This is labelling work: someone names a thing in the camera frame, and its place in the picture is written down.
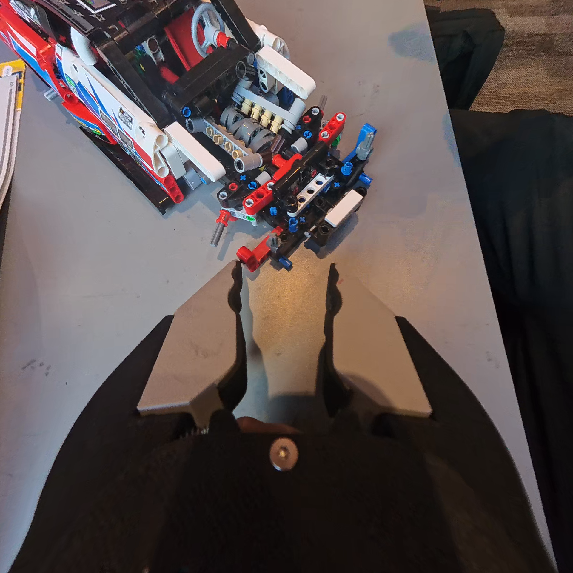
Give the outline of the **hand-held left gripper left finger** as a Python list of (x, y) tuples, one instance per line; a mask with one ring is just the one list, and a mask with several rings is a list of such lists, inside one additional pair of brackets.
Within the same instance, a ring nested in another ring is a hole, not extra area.
[(176, 310), (139, 400), (141, 415), (186, 413), (207, 429), (213, 413), (237, 407), (247, 390), (241, 289), (242, 265), (234, 260)]

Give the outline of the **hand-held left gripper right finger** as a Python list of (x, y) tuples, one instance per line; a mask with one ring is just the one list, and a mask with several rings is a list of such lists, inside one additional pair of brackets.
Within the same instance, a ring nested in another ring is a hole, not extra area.
[(322, 388), (334, 417), (356, 401), (428, 418), (432, 407), (391, 309), (332, 263), (326, 280)]

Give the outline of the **black backpack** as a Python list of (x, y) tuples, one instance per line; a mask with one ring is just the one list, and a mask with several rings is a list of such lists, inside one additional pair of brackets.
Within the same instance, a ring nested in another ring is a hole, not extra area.
[(448, 108), (469, 110), (501, 52), (505, 28), (490, 9), (426, 7)]

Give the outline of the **open instruction booklet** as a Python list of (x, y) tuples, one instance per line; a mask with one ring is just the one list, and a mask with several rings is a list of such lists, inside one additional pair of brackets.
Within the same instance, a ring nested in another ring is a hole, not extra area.
[(1, 63), (1, 206), (15, 169), (25, 69), (20, 59)]

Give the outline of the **brick-built toy race car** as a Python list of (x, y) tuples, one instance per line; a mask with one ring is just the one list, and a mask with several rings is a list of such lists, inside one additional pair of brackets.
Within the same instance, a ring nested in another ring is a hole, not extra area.
[(314, 79), (285, 41), (235, 1), (1, 1), (1, 41), (158, 211), (182, 185), (221, 184), (217, 247), (237, 220), (271, 226), (238, 259), (289, 270), (304, 240), (325, 247), (362, 205), (376, 128), (339, 157), (344, 112), (307, 100)]

